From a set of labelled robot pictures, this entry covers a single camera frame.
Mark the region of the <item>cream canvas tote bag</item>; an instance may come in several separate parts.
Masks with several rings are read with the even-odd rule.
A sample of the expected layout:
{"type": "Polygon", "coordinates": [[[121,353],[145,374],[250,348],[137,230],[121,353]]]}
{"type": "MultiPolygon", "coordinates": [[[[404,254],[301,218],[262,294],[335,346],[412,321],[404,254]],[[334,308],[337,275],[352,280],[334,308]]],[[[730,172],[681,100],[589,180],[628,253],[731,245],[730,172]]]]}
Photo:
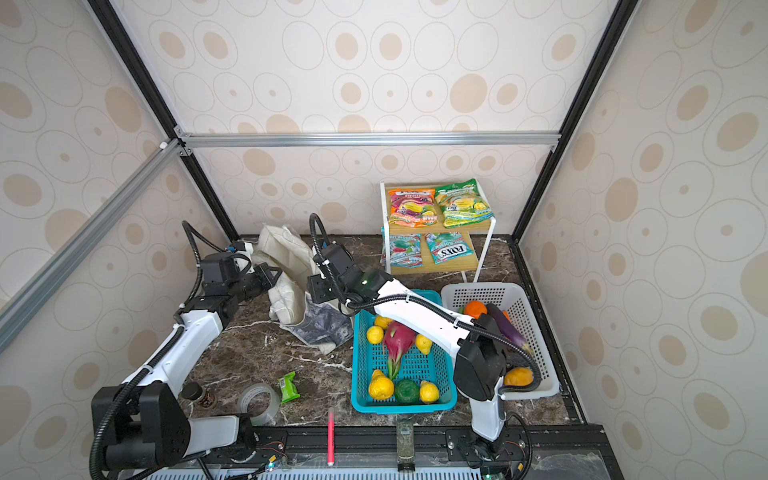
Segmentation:
{"type": "Polygon", "coordinates": [[[276,286],[268,292],[269,317],[282,329],[323,354],[353,338],[349,317],[330,302],[311,299],[308,279],[319,270],[312,262],[311,248],[289,226],[264,226],[252,259],[282,270],[276,286]]]}

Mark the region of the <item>clear tape roll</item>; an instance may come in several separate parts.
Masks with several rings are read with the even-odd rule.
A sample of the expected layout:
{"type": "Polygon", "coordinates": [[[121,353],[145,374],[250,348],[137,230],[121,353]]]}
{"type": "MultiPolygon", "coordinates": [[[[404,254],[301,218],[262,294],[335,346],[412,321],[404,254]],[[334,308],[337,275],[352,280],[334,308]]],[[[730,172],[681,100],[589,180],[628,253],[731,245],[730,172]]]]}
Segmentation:
{"type": "Polygon", "coordinates": [[[247,387],[239,396],[238,412],[246,414],[253,426],[274,425],[280,407],[277,392],[266,383],[247,387]]]}

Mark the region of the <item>yellow lemon front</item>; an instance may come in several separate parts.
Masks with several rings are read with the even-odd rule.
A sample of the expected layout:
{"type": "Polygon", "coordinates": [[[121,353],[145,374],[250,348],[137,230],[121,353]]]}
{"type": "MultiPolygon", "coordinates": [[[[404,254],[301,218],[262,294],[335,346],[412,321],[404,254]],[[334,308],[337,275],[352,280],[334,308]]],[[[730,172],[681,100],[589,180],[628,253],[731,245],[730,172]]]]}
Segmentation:
{"type": "Polygon", "coordinates": [[[433,404],[440,399],[438,387],[428,381],[422,381],[419,387],[419,400],[423,404],[433,404]]]}

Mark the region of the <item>green crumpled wrapper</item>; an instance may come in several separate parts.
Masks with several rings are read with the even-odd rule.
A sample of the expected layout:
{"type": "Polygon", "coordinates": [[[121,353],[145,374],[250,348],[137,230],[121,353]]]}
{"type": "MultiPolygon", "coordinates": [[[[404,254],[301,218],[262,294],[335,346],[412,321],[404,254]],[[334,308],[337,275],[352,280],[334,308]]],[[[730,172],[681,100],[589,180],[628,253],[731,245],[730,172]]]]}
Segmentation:
{"type": "Polygon", "coordinates": [[[294,383],[295,375],[296,372],[292,371],[279,379],[278,385],[281,392],[282,404],[286,404],[300,398],[300,393],[298,392],[298,389],[294,383]]]}

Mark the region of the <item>bumpy yellow citron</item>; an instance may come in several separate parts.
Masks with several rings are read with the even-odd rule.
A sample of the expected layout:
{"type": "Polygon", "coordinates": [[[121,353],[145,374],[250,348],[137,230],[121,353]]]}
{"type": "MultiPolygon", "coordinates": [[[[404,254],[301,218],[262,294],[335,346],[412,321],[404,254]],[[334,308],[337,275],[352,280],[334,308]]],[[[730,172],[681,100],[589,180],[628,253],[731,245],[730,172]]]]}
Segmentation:
{"type": "Polygon", "coordinates": [[[377,316],[374,321],[374,326],[380,328],[382,332],[386,332],[391,323],[391,319],[377,316]]]}

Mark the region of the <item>diagonal aluminium frame bar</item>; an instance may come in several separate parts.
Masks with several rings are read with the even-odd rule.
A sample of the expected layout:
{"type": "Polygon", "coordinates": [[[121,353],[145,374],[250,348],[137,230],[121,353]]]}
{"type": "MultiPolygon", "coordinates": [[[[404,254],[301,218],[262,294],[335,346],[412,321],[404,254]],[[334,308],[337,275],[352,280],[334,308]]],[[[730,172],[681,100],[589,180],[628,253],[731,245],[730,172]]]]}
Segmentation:
{"type": "Polygon", "coordinates": [[[11,345],[148,185],[181,155],[181,150],[179,139],[166,140],[6,304],[1,311],[2,350],[11,345]]]}

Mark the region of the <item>orange pink snack bag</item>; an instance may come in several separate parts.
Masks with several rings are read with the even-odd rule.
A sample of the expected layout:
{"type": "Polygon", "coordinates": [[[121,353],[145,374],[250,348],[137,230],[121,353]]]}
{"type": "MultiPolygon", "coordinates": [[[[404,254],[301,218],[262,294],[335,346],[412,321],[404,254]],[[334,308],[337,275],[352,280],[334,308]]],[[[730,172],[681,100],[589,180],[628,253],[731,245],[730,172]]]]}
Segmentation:
{"type": "Polygon", "coordinates": [[[390,224],[422,228],[438,222],[434,189],[390,189],[387,195],[390,224]]]}

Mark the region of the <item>yellow orange potato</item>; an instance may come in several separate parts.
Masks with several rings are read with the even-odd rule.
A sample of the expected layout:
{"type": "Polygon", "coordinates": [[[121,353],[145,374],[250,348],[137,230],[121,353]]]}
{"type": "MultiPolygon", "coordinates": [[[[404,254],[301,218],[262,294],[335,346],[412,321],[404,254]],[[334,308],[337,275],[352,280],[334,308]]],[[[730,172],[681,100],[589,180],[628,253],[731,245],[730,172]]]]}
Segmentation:
{"type": "Polygon", "coordinates": [[[530,368],[515,367],[504,376],[504,385],[512,387],[527,387],[534,381],[534,374],[530,368]]]}

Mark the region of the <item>white plastic basket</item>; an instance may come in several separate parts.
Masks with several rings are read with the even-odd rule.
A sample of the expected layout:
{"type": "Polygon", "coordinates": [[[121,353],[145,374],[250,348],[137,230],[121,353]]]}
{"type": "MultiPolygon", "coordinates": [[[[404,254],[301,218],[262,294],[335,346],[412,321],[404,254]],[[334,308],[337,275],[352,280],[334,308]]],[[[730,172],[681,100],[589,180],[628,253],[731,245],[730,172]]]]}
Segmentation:
{"type": "Polygon", "coordinates": [[[479,282],[445,286],[441,290],[442,305],[454,312],[464,311],[473,302],[492,304],[502,315],[504,322],[499,330],[509,336],[536,362],[541,381],[535,390],[512,391],[501,389],[505,401],[535,400],[556,395],[560,383],[548,347],[543,339],[538,322],[523,288],[514,283],[479,282]]]}

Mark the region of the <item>pink dragon fruit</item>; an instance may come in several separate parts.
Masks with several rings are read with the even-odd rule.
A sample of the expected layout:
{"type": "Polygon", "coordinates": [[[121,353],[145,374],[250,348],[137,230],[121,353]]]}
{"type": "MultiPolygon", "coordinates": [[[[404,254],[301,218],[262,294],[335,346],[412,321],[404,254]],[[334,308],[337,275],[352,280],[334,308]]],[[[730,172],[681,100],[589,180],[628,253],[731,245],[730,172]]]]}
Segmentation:
{"type": "Polygon", "coordinates": [[[387,349],[387,369],[390,380],[400,372],[404,355],[414,345],[417,333],[411,328],[393,321],[385,330],[383,344],[387,349]]]}

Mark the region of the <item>purple eggplant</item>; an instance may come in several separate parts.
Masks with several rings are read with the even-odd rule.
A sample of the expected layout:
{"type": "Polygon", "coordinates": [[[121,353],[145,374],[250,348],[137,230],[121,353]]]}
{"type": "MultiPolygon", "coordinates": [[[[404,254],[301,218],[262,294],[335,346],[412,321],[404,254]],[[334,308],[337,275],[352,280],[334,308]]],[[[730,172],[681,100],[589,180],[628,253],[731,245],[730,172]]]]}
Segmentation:
{"type": "Polygon", "coordinates": [[[505,335],[513,344],[524,350],[528,355],[533,356],[533,350],[528,340],[522,335],[522,333],[512,324],[510,318],[505,311],[502,311],[493,303],[486,304],[488,315],[490,315],[500,332],[505,335]]]}

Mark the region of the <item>white wooden two-tier shelf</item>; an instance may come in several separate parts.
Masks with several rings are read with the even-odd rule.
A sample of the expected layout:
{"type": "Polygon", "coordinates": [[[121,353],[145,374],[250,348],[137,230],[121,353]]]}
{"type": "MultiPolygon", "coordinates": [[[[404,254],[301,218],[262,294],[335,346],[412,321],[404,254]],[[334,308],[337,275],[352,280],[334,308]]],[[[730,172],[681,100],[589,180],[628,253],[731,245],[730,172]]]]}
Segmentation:
{"type": "Polygon", "coordinates": [[[459,272],[465,282],[467,282],[468,273],[472,271],[473,276],[471,281],[477,282],[479,280],[479,276],[486,259],[490,241],[496,228],[497,219],[495,217],[479,223],[462,225],[455,228],[445,228],[443,224],[444,216],[440,209],[437,209],[438,221],[435,224],[426,227],[411,228],[392,224],[390,222],[391,199],[389,198],[389,190],[418,190],[428,188],[432,188],[432,185],[398,185],[395,183],[386,183],[384,181],[379,183],[381,213],[383,218],[382,236],[386,271],[395,276],[440,272],[459,272]],[[431,256],[431,253],[429,252],[428,244],[424,236],[427,234],[443,234],[449,232],[460,233],[462,235],[463,241],[468,245],[472,254],[470,256],[449,260],[442,264],[436,264],[431,256]],[[422,236],[420,247],[422,265],[419,267],[409,268],[393,267],[391,261],[392,249],[389,246],[390,237],[392,235],[399,236],[408,234],[418,234],[422,236]]]}

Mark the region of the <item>teal plastic basket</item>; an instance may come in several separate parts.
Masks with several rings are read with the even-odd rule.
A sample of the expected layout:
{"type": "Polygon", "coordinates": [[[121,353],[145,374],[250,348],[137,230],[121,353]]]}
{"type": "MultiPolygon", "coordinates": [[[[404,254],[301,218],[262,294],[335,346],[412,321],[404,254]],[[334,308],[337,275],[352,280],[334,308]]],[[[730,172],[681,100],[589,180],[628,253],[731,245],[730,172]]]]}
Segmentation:
{"type": "Polygon", "coordinates": [[[439,398],[425,404],[416,395],[412,404],[400,402],[395,395],[387,400],[375,400],[368,392],[368,387],[375,370],[388,372],[388,350],[383,345],[372,345],[366,337],[367,330],[375,323],[376,316],[367,311],[359,313],[354,320],[354,346],[351,403],[360,413],[377,415],[432,414],[448,411],[455,407],[458,399],[453,383],[453,364],[451,357],[434,344],[429,355],[422,354],[412,346],[404,355],[398,376],[398,383],[407,379],[420,385],[423,381],[434,384],[439,390],[439,398]]]}

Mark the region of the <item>teal red snack bag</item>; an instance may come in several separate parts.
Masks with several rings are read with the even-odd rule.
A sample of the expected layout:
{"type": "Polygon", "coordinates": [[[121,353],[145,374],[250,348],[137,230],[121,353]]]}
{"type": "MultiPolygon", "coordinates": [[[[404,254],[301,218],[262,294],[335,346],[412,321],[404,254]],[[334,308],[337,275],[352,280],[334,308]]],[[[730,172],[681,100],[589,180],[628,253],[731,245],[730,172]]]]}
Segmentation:
{"type": "Polygon", "coordinates": [[[390,265],[397,268],[419,268],[423,265],[421,254],[421,236],[418,234],[392,235],[388,242],[388,251],[384,251],[382,261],[390,255],[390,265]]]}

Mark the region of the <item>green avocado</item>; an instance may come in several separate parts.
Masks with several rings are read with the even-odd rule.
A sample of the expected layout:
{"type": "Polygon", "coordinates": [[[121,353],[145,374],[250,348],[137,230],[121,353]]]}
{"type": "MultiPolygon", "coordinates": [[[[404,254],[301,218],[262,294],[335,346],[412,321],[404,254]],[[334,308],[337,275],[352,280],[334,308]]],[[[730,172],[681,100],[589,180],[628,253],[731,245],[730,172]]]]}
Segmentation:
{"type": "Polygon", "coordinates": [[[395,384],[395,399],[398,405],[413,405],[420,400],[420,385],[410,379],[395,384]]]}

